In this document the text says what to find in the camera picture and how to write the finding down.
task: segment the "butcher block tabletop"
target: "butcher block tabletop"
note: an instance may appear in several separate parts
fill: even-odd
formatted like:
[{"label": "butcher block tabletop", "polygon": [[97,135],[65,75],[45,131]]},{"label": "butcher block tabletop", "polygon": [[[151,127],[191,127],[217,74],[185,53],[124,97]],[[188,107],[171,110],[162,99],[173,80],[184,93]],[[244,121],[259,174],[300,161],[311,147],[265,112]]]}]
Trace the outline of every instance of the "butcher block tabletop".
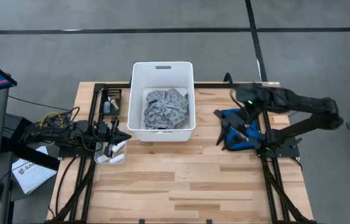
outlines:
[{"label": "butcher block tabletop", "polygon": [[[75,120],[88,119],[94,84],[80,83],[74,104],[80,112]],[[129,88],[122,89],[118,116],[119,129],[132,134],[126,161],[96,165],[87,223],[137,223],[139,219],[146,223],[206,223],[207,219],[213,223],[271,223],[262,162],[256,152],[228,152],[215,146],[221,128],[213,111],[237,108],[229,89],[195,89],[196,128],[187,142],[140,142],[127,128],[129,94]],[[269,119],[275,129],[289,125],[287,114],[269,113]],[[104,120],[109,123],[111,117]],[[70,161],[66,158],[60,163],[50,202],[53,210],[58,184]],[[64,178],[59,211],[74,191],[79,162],[75,160]],[[300,166],[287,158],[279,158],[279,164],[285,192],[304,216],[313,219]],[[273,191],[281,219],[279,198]],[[83,194],[76,219],[81,217]]]}]

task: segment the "paper sheet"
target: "paper sheet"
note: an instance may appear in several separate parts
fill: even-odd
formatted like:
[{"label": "paper sheet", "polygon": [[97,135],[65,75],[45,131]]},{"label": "paper sheet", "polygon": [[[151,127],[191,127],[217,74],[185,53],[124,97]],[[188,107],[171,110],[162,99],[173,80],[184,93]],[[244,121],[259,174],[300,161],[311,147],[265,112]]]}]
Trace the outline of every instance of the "paper sheet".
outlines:
[{"label": "paper sheet", "polygon": [[[39,152],[48,154],[45,146],[40,146],[36,149]],[[46,180],[54,176],[57,171],[38,166],[33,162],[28,162],[23,159],[19,159],[12,164],[12,169],[23,165],[20,168],[13,170],[13,175],[20,184],[21,189],[25,194],[33,192],[36,188],[41,186]]]}]

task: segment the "cable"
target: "cable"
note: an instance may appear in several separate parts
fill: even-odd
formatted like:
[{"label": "cable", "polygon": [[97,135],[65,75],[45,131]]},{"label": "cable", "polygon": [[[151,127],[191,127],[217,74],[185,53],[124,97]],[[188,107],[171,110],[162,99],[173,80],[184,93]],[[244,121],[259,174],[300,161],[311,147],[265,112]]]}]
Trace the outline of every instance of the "cable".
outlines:
[{"label": "cable", "polygon": [[292,117],[293,115],[295,115],[295,114],[297,114],[297,113],[299,113],[299,111],[293,112],[292,114],[288,115],[288,117],[290,118],[290,117]]},{"label": "cable", "polygon": [[70,161],[70,163],[67,165],[67,167],[65,168],[64,173],[63,173],[63,175],[62,175],[62,178],[60,179],[60,183],[58,184],[57,194],[56,194],[56,205],[55,205],[56,215],[58,214],[58,195],[60,194],[60,189],[61,189],[61,187],[62,187],[65,174],[67,173],[68,168],[70,168],[71,164],[73,164],[73,162],[75,161],[75,159],[76,159],[76,157],[74,157],[74,158]]},{"label": "cable", "polygon": [[6,115],[11,117],[11,118],[14,118],[14,119],[18,120],[19,122],[21,122],[21,120],[19,118],[16,118],[15,116],[12,116],[12,115],[9,115],[9,114],[6,114]]},{"label": "cable", "polygon": [[290,157],[291,160],[295,161],[299,166],[300,166],[300,169],[302,170],[303,172],[303,166],[302,164],[300,163],[300,160],[299,160],[299,157]]},{"label": "cable", "polygon": [[53,109],[58,109],[58,110],[63,110],[63,111],[69,111],[68,109],[64,109],[64,108],[58,108],[56,106],[48,106],[48,105],[43,105],[43,104],[40,104],[40,103],[33,103],[31,101],[27,101],[27,100],[22,100],[22,99],[19,99],[19,98],[16,98],[16,97],[13,97],[13,96],[8,96],[12,99],[15,99],[15,100],[19,100],[19,101],[23,101],[25,103],[30,103],[30,104],[33,104],[33,105],[38,105],[38,106],[45,106],[45,107],[49,107],[49,108],[53,108]]},{"label": "cable", "polygon": [[3,128],[6,128],[6,129],[11,130],[11,131],[16,131],[15,129],[8,128],[8,127],[3,127]]},{"label": "cable", "polygon": [[49,209],[49,211],[52,213],[52,218],[55,218],[55,214],[53,213],[53,210],[50,209],[50,206],[49,206],[49,205],[48,205],[48,209]]},{"label": "cable", "polygon": [[74,128],[76,128],[76,129],[78,129],[78,130],[80,131],[80,133],[81,133],[81,142],[82,142],[83,147],[84,147],[86,150],[91,151],[91,152],[98,152],[98,151],[101,151],[101,150],[103,149],[103,142],[102,142],[102,140],[100,140],[100,138],[97,137],[97,135],[94,133],[93,130],[92,130],[93,136],[94,136],[94,137],[99,141],[99,143],[100,143],[100,148],[99,148],[99,149],[90,149],[90,148],[88,148],[88,147],[86,146],[85,142],[83,141],[83,132],[82,132],[82,130],[81,130],[78,126],[76,126],[76,125],[74,125]]},{"label": "cable", "polygon": [[63,118],[60,116],[60,114],[56,113],[56,112],[52,112],[52,113],[49,113],[48,115],[46,115],[41,121],[40,121],[40,127],[42,127],[44,125],[44,121],[45,119],[51,115],[51,114],[55,114],[56,116],[58,116],[60,118],[60,120],[62,121],[62,128],[64,128],[64,121],[63,121]]},{"label": "cable", "polygon": [[26,164],[28,164],[28,163],[30,163],[30,161],[27,161],[25,164],[23,164],[23,165],[21,165],[21,166],[18,166],[18,167],[16,167],[16,168],[12,169],[12,170],[10,170],[9,172],[7,172],[5,175],[3,175],[3,176],[0,178],[0,181],[1,181],[6,175],[8,175],[8,174],[10,174],[12,171],[14,171],[15,169],[18,169],[18,168],[20,168],[20,167],[22,167],[22,166],[24,166],[24,165],[26,165]]},{"label": "cable", "polygon": [[[77,110],[77,111],[76,111],[74,117],[73,117],[73,118],[71,119],[71,121],[68,123],[68,122],[66,121],[67,116],[68,116],[69,114],[72,114],[72,112],[75,111],[75,110]],[[67,127],[62,128],[62,129],[59,129],[59,130],[54,130],[54,129],[53,129],[53,130],[49,130],[49,131],[42,131],[41,133],[36,134],[34,137],[38,136],[39,134],[45,134],[45,133],[59,133],[59,132],[62,132],[62,131],[67,130],[67,129],[71,126],[71,123],[74,121],[74,119],[76,118],[76,116],[78,115],[79,112],[80,112],[80,107],[77,106],[77,107],[71,109],[70,111],[68,111],[68,112],[66,113],[66,115],[64,116],[64,123],[67,124]]]},{"label": "cable", "polygon": [[[239,104],[239,103],[237,102],[237,100],[234,99],[233,93],[234,93],[234,89],[230,90],[230,98],[231,98],[231,100],[232,100],[235,104],[237,104],[237,106],[240,107],[241,109],[245,109],[245,107],[241,106],[241,104]],[[247,111],[247,110],[243,110],[243,111],[245,112],[245,114],[247,114],[247,117],[249,117],[248,111]]]}]

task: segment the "bin handle slot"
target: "bin handle slot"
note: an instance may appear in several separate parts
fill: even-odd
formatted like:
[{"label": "bin handle slot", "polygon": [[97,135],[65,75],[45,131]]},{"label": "bin handle slot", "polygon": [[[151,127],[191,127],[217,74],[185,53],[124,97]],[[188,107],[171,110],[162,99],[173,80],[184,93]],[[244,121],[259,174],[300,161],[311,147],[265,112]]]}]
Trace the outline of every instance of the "bin handle slot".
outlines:
[{"label": "bin handle slot", "polygon": [[155,66],[155,69],[171,69],[172,66]]},{"label": "bin handle slot", "polygon": [[154,134],[171,134],[171,131],[154,131]]}]

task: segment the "gray concrete floor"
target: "gray concrete floor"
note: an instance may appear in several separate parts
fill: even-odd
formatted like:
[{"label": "gray concrete floor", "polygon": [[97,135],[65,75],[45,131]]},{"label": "gray concrete floor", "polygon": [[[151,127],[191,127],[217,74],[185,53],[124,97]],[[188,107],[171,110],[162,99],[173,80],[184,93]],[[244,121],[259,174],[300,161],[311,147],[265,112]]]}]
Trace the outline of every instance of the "gray concrete floor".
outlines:
[{"label": "gray concrete floor", "polygon": [[[350,1],[252,0],[258,27],[350,27]],[[0,30],[249,27],[243,0],[0,0]],[[350,121],[350,33],[259,34],[269,81],[332,97]],[[128,81],[140,61],[190,61],[195,80],[259,81],[249,33],[0,35],[10,94],[71,108],[80,81]],[[7,112],[38,121],[47,108],[9,99]],[[306,117],[298,113],[291,122]],[[304,177],[315,219],[350,223],[350,131],[304,134]],[[54,181],[15,204],[14,223],[42,222]]]}]

